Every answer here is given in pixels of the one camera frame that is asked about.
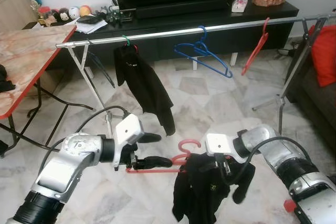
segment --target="sofa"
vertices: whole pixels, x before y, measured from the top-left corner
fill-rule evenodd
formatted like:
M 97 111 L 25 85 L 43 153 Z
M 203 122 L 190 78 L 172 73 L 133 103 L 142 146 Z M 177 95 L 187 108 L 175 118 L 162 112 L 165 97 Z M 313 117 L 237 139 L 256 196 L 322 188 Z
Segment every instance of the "sofa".
M 289 67 L 287 77 L 296 64 L 301 49 L 305 46 L 302 41 Z M 289 87 L 287 98 L 295 102 L 313 122 L 327 144 L 336 151 L 336 83 L 321 88 L 317 81 L 311 54 L 304 61 Z

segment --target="marble floor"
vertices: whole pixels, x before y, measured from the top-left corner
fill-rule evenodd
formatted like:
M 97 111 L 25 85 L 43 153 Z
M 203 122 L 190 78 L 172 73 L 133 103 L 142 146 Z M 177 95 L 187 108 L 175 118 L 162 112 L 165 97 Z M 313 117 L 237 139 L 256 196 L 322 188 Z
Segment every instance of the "marble floor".
M 276 59 L 275 56 L 273 50 L 262 51 L 247 74 L 241 76 L 248 55 L 240 54 L 237 65 L 232 67 L 232 79 L 226 79 L 203 66 L 193 71 L 192 63 L 187 59 L 152 63 L 174 103 L 172 112 L 176 133 L 169 137 L 165 136 L 155 115 L 142 114 L 141 107 L 126 84 L 114 90 L 104 76 L 94 69 L 93 81 L 106 104 L 124 106 L 140 117 L 146 132 L 162 135 L 163 139 L 158 143 L 139 144 L 139 157 L 177 155 L 177 144 L 184 138 L 200 140 L 202 148 L 192 145 L 189 148 L 195 153 L 203 153 L 207 133 L 235 135 L 237 131 L 251 129 L 260 123 L 276 127 L 275 104 L 256 112 L 251 110 L 251 107 L 268 101 L 281 90 L 290 58 Z M 229 56 L 223 57 L 229 62 Z M 214 60 L 203 60 L 217 66 Z M 115 80 L 115 70 L 108 68 L 108 72 Z M 67 74 L 55 94 L 69 102 L 85 103 L 99 109 L 78 71 Z M 27 111 L 36 103 L 34 97 L 25 98 L 16 109 L 13 117 L 18 129 L 23 127 Z M 43 97 L 43 106 L 26 134 L 36 141 L 45 142 L 61 110 L 61 104 Z M 87 109 L 71 108 L 52 142 L 72 133 L 91 114 Z M 294 104 L 286 104 L 283 120 L 283 135 L 300 142 L 321 171 L 335 173 L 334 153 L 330 152 L 311 122 Z M 113 125 L 118 122 L 118 119 L 114 119 Z M 107 134 L 103 116 L 92 120 L 83 131 Z M 12 141 L 11 136 L 2 130 L 0 138 L 7 143 Z M 23 203 L 44 154 L 44 150 L 21 140 L 15 149 L 0 160 L 0 223 L 5 223 Z M 288 192 L 264 159 L 257 155 L 252 163 L 256 166 L 256 174 L 246 199 L 240 205 L 233 203 L 231 195 L 224 199 L 216 213 L 217 223 L 299 223 L 293 214 L 285 212 L 282 205 L 289 198 Z M 175 178 L 176 174 L 127 174 L 123 168 L 115 172 L 110 164 L 87 168 L 57 223 L 176 223 L 171 211 Z M 188 223 L 187 218 L 180 223 Z

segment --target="black cabinet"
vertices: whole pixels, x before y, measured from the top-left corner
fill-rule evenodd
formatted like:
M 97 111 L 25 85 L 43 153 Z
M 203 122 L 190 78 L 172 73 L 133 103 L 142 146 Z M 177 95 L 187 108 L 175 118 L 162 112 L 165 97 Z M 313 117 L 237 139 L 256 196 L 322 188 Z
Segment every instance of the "black cabinet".
M 195 28 L 197 26 L 216 26 L 270 18 L 295 17 L 298 9 L 288 2 L 278 6 L 260 7 L 249 0 L 244 13 L 231 13 L 230 9 L 216 10 L 211 12 L 173 15 L 167 17 L 155 17 L 147 19 L 135 19 L 131 23 L 125 23 L 121 27 L 107 25 L 92 34 L 75 32 L 69 41 L 86 39 L 102 39 L 120 37 L 121 35 L 138 35 L 147 33 L 158 33 L 161 31 Z M 291 23 L 271 25 L 267 27 L 269 38 L 264 49 L 281 48 L 285 45 Z M 250 27 L 214 31 L 208 33 L 206 44 L 210 51 L 216 54 L 227 54 L 231 52 L 242 52 L 253 50 L 262 35 L 262 27 Z M 201 34 L 181 35 L 176 37 L 165 37 L 157 39 L 137 40 L 135 44 L 139 47 L 141 56 L 148 61 L 161 59 L 178 58 L 180 55 L 173 50 L 174 45 L 179 43 L 193 43 L 200 39 Z M 123 45 L 122 42 L 114 44 L 100 44 L 89 47 L 90 52 L 96 54 L 104 64 L 113 64 L 113 50 Z M 83 47 L 75 48 L 75 52 L 81 57 Z M 49 68 L 62 68 L 74 66 L 73 60 L 67 49 L 62 49 Z

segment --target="jacket on hanger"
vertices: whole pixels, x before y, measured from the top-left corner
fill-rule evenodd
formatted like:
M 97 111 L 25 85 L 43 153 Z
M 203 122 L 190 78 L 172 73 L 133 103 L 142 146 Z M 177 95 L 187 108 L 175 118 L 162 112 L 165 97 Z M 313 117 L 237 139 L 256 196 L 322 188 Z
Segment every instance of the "jacket on hanger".
M 173 135 L 173 103 L 154 70 L 139 56 L 137 48 L 134 45 L 116 48 L 114 63 L 118 85 L 126 81 L 143 112 L 155 114 L 166 134 Z
M 190 224 L 214 224 L 215 212 L 220 203 L 230 192 L 230 187 L 223 183 L 219 169 L 200 172 L 205 164 L 215 162 L 214 157 L 206 153 L 191 154 L 186 165 L 181 169 L 186 173 L 177 175 L 174 185 L 173 214 L 177 221 L 186 215 Z M 243 166 L 234 159 L 228 160 L 232 175 L 235 176 Z M 249 164 L 242 178 L 237 182 L 238 188 L 233 193 L 233 200 L 240 204 L 246 195 L 249 184 L 254 176 L 255 167 Z

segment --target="black clothes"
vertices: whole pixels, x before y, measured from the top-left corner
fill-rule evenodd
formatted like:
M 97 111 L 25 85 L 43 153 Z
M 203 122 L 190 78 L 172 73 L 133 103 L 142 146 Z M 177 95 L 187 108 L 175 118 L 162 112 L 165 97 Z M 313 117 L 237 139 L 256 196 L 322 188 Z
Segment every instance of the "black clothes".
M 0 65 L 0 92 L 6 92 L 15 89 L 11 81 L 6 81 L 7 72 L 4 66 Z
M 155 114 L 166 134 L 173 135 L 175 124 L 170 109 L 173 103 L 156 73 L 139 56 L 135 46 L 116 48 L 114 63 L 118 85 L 120 86 L 126 81 L 143 112 Z
M 187 215 L 190 224 L 213 224 L 216 222 L 214 213 L 220 203 L 230 192 L 230 187 L 223 183 L 219 169 L 200 172 L 205 164 L 215 162 L 214 157 L 192 154 L 181 169 L 186 173 L 179 173 L 174 185 L 173 214 L 178 221 Z M 232 175 L 235 176 L 242 165 L 234 159 L 228 160 Z M 255 167 L 252 164 L 246 169 L 237 183 L 238 188 L 233 193 L 233 200 L 240 204 L 246 195 L 249 184 L 254 176 Z

